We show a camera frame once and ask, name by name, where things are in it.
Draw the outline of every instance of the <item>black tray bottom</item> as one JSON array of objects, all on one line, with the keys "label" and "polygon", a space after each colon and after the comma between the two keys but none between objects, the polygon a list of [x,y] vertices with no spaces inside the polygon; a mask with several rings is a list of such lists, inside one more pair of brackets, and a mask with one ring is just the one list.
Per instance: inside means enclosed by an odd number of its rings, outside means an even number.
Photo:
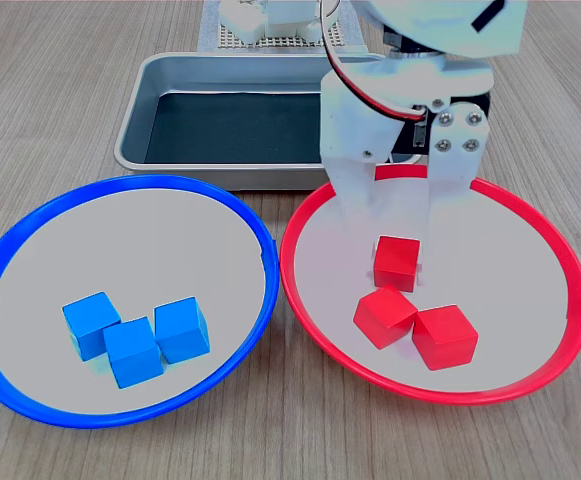
[{"label": "black tray bottom", "polygon": [[319,115],[318,93],[166,94],[145,162],[320,163]]}]

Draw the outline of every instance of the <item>cable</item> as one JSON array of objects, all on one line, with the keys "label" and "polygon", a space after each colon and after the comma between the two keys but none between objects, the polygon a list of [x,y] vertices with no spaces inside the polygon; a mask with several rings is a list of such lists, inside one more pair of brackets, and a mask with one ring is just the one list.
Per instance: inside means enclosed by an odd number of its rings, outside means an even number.
[{"label": "cable", "polygon": [[330,37],[328,35],[328,31],[326,28],[325,20],[332,16],[334,12],[339,8],[339,4],[341,0],[336,0],[334,7],[328,14],[324,14],[325,12],[325,0],[319,0],[319,21],[321,22],[321,34],[323,35],[323,45],[326,50],[326,56],[328,57],[328,61],[332,66],[332,70],[334,70],[335,74],[339,77],[339,79],[343,82],[343,84],[348,87],[348,89],[364,104],[368,107],[373,109],[375,112],[378,112],[382,115],[385,115],[388,118],[392,118],[394,120],[400,120],[402,122],[405,121],[415,121],[419,122],[425,118],[425,109],[421,110],[412,110],[409,108],[390,108],[378,100],[372,98],[370,95],[365,93],[361,88],[359,88],[352,79],[343,72],[343,64],[334,53],[334,46],[330,43]]}]

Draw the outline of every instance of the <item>screw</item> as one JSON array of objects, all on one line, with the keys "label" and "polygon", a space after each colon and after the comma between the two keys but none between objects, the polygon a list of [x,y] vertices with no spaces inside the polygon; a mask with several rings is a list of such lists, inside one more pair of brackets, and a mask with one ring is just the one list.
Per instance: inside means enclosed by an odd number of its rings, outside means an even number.
[{"label": "screw", "polygon": [[446,126],[450,125],[452,123],[452,114],[443,112],[441,115],[439,115],[439,123]]},{"label": "screw", "polygon": [[482,117],[479,112],[472,112],[470,115],[468,115],[468,123],[470,125],[478,125],[479,123],[481,123],[481,120]]},{"label": "screw", "polygon": [[451,147],[449,140],[440,140],[435,146],[440,152],[447,152]]},{"label": "screw", "polygon": [[463,148],[465,148],[468,152],[474,152],[477,148],[479,148],[479,142],[476,140],[468,140],[463,144]]}]

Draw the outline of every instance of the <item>red wire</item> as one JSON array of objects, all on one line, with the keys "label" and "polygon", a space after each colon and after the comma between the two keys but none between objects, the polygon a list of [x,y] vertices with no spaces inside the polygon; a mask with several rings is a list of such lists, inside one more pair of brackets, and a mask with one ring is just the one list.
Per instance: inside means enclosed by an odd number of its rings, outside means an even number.
[{"label": "red wire", "polygon": [[332,66],[332,70],[334,70],[334,72],[337,74],[337,76],[343,82],[343,84],[346,87],[348,87],[348,89],[350,89],[350,91],[352,91],[352,93],[354,93],[357,96],[357,98],[359,98],[363,103],[365,103],[367,106],[369,106],[370,108],[372,108],[376,112],[378,112],[382,115],[385,115],[388,118],[392,118],[392,119],[400,120],[400,121],[415,121],[415,122],[419,122],[419,121],[423,120],[425,118],[425,113],[423,113],[423,114],[407,113],[407,112],[403,112],[403,111],[399,111],[399,110],[394,110],[386,105],[383,105],[379,101],[372,98],[370,95],[366,94],[357,85],[355,85],[354,82],[341,70],[341,68],[339,68],[339,66],[337,65],[337,62],[335,61],[335,55],[333,54],[333,52],[331,50],[330,42],[327,38],[328,34],[326,32],[324,20],[336,11],[339,4],[341,3],[341,0],[337,0],[337,3],[335,4],[332,11],[325,16],[323,15],[323,2],[324,2],[324,0],[319,0],[319,2],[321,4],[320,8],[319,8],[319,12],[320,12],[319,21],[321,22],[321,31],[323,33],[323,45],[324,45],[325,50],[326,50],[326,56],[328,57],[328,61],[330,62],[330,65]]}]

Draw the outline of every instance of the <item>wooden table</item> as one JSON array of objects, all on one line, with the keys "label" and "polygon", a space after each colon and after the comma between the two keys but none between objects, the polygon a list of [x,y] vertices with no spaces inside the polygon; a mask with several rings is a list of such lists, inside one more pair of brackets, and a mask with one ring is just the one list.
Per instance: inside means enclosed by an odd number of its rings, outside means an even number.
[{"label": "wooden table", "polygon": [[[112,148],[146,57],[195,48],[201,1],[0,2],[0,236],[42,203],[128,172]],[[483,176],[543,211],[581,258],[581,2],[532,2],[496,59]],[[246,194],[277,240],[303,200]],[[388,394],[316,346],[283,295],[252,355],[169,415],[52,428],[0,404],[3,479],[581,479],[581,355],[484,408]]]}]

